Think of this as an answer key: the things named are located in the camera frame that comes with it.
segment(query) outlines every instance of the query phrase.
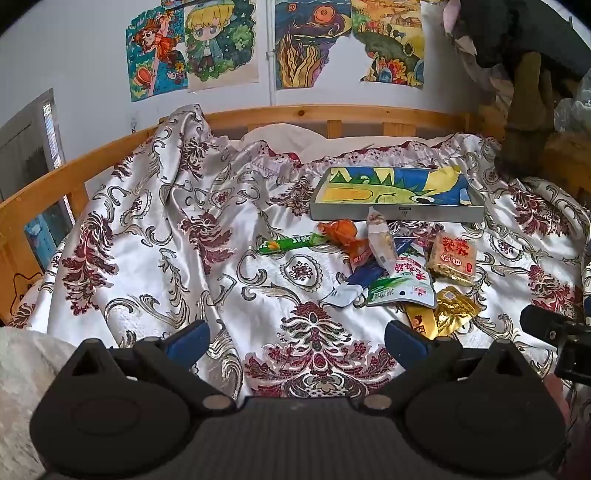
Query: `bed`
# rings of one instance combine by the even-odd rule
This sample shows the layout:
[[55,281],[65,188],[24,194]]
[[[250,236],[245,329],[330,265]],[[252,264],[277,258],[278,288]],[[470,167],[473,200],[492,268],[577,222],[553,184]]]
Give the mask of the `bed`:
[[[294,124],[325,125],[325,135]],[[347,124],[377,126],[381,135],[342,138]],[[217,135],[244,127],[241,140]],[[442,136],[417,137],[427,130]],[[297,105],[204,116],[186,106],[0,205],[0,315],[72,345],[97,337],[107,346],[166,337],[205,318],[212,342],[196,372],[234,399],[366,395],[401,371],[384,348],[384,328],[405,320],[403,310],[366,307],[364,296],[342,310],[323,303],[351,272],[335,246],[271,257],[256,248],[313,230],[308,201],[331,166],[454,165],[485,201],[485,221],[391,229],[433,238],[444,228],[473,241],[476,283],[463,291],[482,311],[454,336],[471,347],[510,339],[545,376],[556,352],[520,329],[519,314],[534,303],[584,321],[591,222],[575,198],[591,187],[586,147],[553,138],[547,180],[507,184],[493,166],[494,137],[502,138],[502,125],[486,115]],[[89,198],[85,181],[110,167]],[[42,273],[23,226],[64,195],[78,221]],[[438,281],[436,290],[447,285]],[[584,424],[588,402],[571,385],[565,390],[571,424]]]

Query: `colorful painting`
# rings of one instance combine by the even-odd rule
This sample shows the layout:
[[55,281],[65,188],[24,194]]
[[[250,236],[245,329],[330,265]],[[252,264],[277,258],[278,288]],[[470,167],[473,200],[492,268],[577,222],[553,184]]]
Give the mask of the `colorful painting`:
[[312,87],[329,50],[351,31],[350,0],[275,0],[277,88]]
[[352,0],[353,32],[372,59],[364,82],[423,85],[420,0]]
[[258,82],[255,4],[207,0],[185,8],[189,90]]
[[126,36],[132,102],[187,88],[182,10],[148,10],[131,21]]
[[160,0],[166,10],[182,7],[183,5],[193,4],[195,0]]
[[334,167],[317,202],[471,205],[459,169]]

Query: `wooden bed frame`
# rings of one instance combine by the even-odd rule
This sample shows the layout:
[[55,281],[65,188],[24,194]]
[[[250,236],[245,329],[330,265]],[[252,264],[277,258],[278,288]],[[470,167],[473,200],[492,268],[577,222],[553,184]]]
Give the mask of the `wooden bed frame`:
[[[343,124],[381,124],[389,137],[416,136],[417,127],[454,132],[480,132],[502,140],[502,122],[480,115],[446,113],[359,105],[294,105],[210,113],[213,130],[247,127],[248,131],[276,123],[318,124],[325,122],[328,138],[343,136]],[[147,128],[94,150],[53,170],[0,204],[0,319],[8,323],[22,296],[42,277],[25,237],[24,226],[67,195],[77,219],[89,199],[85,181],[112,167],[150,137],[157,127]],[[576,138],[549,142],[544,156],[544,175],[575,198],[591,192],[591,148]]]

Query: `floral patterned bedspread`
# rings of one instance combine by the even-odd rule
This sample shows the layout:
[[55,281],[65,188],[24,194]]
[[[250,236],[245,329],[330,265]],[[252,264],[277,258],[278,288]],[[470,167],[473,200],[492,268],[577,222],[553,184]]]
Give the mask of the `floral patterned bedspread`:
[[404,226],[429,238],[444,228],[475,243],[476,283],[463,291],[483,309],[455,336],[471,347],[510,339],[545,375],[556,353],[523,333],[519,315],[534,303],[583,320],[590,220],[547,181],[501,180],[497,149],[456,134],[435,147],[411,141],[301,164],[264,142],[238,151],[212,135],[197,105],[187,106],[115,167],[14,325],[74,345],[99,337],[131,346],[205,318],[212,342],[199,375],[233,398],[365,395],[401,371],[383,343],[390,320],[406,321],[402,309],[367,307],[364,296],[342,310],[324,303],[351,272],[337,247],[270,257],[256,248],[314,229],[310,196],[330,166],[456,165],[485,202],[484,222]]

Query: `green snack wrapper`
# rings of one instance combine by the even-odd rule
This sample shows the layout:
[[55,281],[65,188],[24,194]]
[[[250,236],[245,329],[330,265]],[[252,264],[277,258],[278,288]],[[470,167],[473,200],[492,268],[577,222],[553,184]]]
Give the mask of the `green snack wrapper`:
[[413,242],[406,252],[399,255],[394,275],[380,278],[369,286],[366,304],[373,306],[404,301],[435,308],[437,301],[426,262],[425,250]]
[[328,237],[311,233],[310,235],[294,236],[291,238],[280,238],[278,240],[269,240],[263,242],[258,248],[260,254],[276,254],[278,252],[287,252],[296,248],[313,247],[315,245],[324,245],[329,241]]

